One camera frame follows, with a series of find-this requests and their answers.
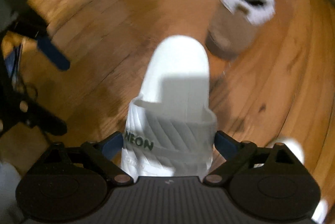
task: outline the wooden floor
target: wooden floor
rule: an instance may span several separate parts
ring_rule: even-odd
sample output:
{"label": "wooden floor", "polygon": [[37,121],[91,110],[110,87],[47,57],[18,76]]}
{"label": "wooden floor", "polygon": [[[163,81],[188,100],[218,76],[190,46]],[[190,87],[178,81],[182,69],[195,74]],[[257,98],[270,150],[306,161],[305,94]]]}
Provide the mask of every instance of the wooden floor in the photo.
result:
{"label": "wooden floor", "polygon": [[[22,73],[38,102],[68,124],[52,137],[67,146],[123,130],[157,44],[185,34],[204,43],[218,0],[30,0],[71,60],[59,72],[36,51]],[[327,0],[276,0],[276,15],[253,46],[228,63],[208,53],[210,107],[219,129],[266,145],[296,138],[305,165],[329,204],[335,202],[335,8]],[[1,158],[24,174],[46,149],[37,129],[17,125],[0,139]],[[222,161],[216,157],[214,164]]]}

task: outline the bolt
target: bolt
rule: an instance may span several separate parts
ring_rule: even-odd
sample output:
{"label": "bolt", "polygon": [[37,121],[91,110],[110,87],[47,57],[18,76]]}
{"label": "bolt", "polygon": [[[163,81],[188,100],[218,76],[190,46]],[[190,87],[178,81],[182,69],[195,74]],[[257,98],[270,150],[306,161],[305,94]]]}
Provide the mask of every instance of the bolt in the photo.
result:
{"label": "bolt", "polygon": [[220,175],[208,175],[206,180],[210,183],[219,183],[222,181],[222,177]]}
{"label": "bolt", "polygon": [[22,112],[27,112],[28,111],[28,104],[26,101],[21,101],[20,102],[20,110]]}
{"label": "bolt", "polygon": [[130,182],[131,178],[129,175],[126,175],[126,174],[120,174],[120,175],[116,175],[114,177],[114,180],[118,183],[127,183],[127,182]]}

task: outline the ribbed black platform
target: ribbed black platform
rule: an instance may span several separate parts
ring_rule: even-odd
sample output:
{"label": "ribbed black platform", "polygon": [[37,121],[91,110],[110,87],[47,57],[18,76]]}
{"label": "ribbed black platform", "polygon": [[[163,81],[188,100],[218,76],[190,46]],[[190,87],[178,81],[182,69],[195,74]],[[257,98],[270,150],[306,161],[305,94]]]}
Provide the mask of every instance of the ribbed black platform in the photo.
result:
{"label": "ribbed black platform", "polygon": [[[25,224],[38,224],[26,220]],[[135,185],[116,188],[91,215],[71,224],[256,224],[267,223],[236,208],[225,190],[208,187],[197,177],[140,177]],[[298,224],[312,224],[300,220]]]}

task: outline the white slide sandal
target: white slide sandal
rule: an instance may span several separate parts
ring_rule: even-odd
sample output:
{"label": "white slide sandal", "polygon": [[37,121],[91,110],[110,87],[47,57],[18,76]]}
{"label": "white slide sandal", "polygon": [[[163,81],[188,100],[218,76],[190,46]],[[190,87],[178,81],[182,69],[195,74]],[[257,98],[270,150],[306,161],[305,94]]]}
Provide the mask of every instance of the white slide sandal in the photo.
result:
{"label": "white slide sandal", "polygon": [[155,50],[129,104],[121,168],[138,176],[199,176],[212,164],[216,116],[208,108],[209,64],[193,38],[171,36]]}

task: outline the white fabric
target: white fabric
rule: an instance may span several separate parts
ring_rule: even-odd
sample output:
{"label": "white fabric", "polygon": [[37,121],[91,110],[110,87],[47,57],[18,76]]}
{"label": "white fabric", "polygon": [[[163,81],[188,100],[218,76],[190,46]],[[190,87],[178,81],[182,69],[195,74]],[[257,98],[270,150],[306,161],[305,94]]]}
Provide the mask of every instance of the white fabric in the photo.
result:
{"label": "white fabric", "polygon": [[156,49],[140,94],[129,104],[122,169],[138,176],[199,176],[212,163],[216,116],[208,108],[207,54],[172,36]]}
{"label": "white fabric", "polygon": [[23,217],[15,199],[15,190],[20,180],[15,167],[0,162],[0,223],[15,224]]}
{"label": "white fabric", "polygon": [[274,0],[260,0],[263,6],[252,6],[244,0],[221,0],[222,4],[231,12],[243,7],[247,11],[246,19],[253,25],[261,25],[269,21],[275,14]]}
{"label": "white fabric", "polygon": [[318,224],[324,223],[328,211],[328,203],[325,199],[320,200],[318,206],[316,207],[312,220]]}

